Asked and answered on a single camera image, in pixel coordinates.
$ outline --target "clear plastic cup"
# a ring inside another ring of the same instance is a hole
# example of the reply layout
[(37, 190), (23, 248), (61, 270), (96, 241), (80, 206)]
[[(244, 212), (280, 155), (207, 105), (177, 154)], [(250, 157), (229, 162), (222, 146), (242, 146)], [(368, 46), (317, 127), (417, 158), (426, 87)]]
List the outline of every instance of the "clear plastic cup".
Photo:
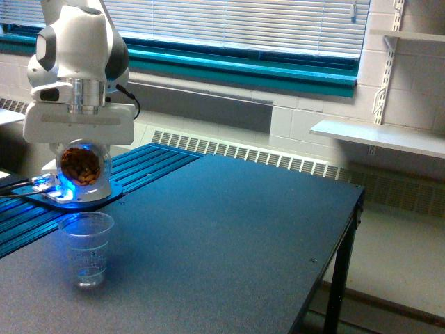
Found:
[(92, 289), (105, 279), (110, 231), (114, 220), (101, 212), (73, 214), (59, 223), (67, 247), (72, 282)]

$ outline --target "table leg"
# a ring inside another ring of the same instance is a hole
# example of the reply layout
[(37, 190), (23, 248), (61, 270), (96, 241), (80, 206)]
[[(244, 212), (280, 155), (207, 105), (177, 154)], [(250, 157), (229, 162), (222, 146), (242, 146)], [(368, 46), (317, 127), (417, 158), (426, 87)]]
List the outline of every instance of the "table leg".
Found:
[(349, 262), (353, 252), (355, 231), (357, 229), (357, 212), (353, 218), (349, 229), (340, 244), (335, 259), (334, 275), (330, 288), (329, 301), (327, 302), (327, 311), (323, 334), (337, 333), (337, 326), (340, 319), (341, 302), (346, 288), (346, 279), (348, 278)]

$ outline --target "white shelf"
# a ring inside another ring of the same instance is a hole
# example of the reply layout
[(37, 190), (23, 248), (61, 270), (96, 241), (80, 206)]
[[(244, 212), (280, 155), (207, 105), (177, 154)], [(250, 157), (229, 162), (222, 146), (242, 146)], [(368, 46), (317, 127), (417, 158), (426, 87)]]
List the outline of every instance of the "white shelf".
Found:
[(19, 122), (24, 119), (25, 116), (21, 113), (0, 108), (0, 125)]
[(403, 40), (445, 42), (445, 35), (433, 35), (430, 33), (413, 33), (409, 31), (389, 31), (389, 30), (371, 29), (371, 34), (383, 35), (390, 38), (401, 38)]
[(445, 136), (414, 129), (327, 118), (313, 126), (310, 133), (445, 159)]

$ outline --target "almonds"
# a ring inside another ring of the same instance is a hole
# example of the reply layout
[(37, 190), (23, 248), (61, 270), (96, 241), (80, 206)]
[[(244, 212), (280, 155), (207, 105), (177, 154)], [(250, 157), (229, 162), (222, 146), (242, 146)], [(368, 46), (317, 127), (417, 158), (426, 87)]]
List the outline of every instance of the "almonds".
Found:
[(93, 185), (100, 176), (99, 159), (90, 150), (82, 148), (64, 151), (60, 167), (64, 176), (77, 186)]

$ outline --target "cable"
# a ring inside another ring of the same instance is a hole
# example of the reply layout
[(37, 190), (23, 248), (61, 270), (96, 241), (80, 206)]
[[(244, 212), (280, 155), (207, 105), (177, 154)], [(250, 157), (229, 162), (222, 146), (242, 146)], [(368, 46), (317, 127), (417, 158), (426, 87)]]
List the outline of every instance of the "cable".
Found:
[(31, 195), (37, 195), (39, 193), (46, 193), (45, 191), (33, 191), (32, 193), (20, 193), (20, 194), (10, 194), (10, 195), (1, 195), (0, 198), (17, 198), (17, 197), (24, 197), (24, 196), (31, 196)]
[(121, 93), (124, 93), (128, 98), (132, 99), (138, 105), (138, 112), (136, 113), (136, 116), (134, 116), (133, 118), (133, 120), (135, 120), (140, 114), (140, 103), (138, 99), (136, 99), (136, 96), (134, 96), (133, 93), (130, 93), (127, 89), (125, 89), (124, 86), (120, 85), (119, 83), (116, 85), (116, 89)]
[(26, 182), (20, 182), (17, 184), (13, 184), (12, 186), (5, 186), (4, 188), (0, 189), (0, 193), (4, 193), (6, 191), (11, 191), (14, 190), (16, 188), (20, 188), (21, 186), (31, 186), (32, 182), (31, 181), (26, 181)]

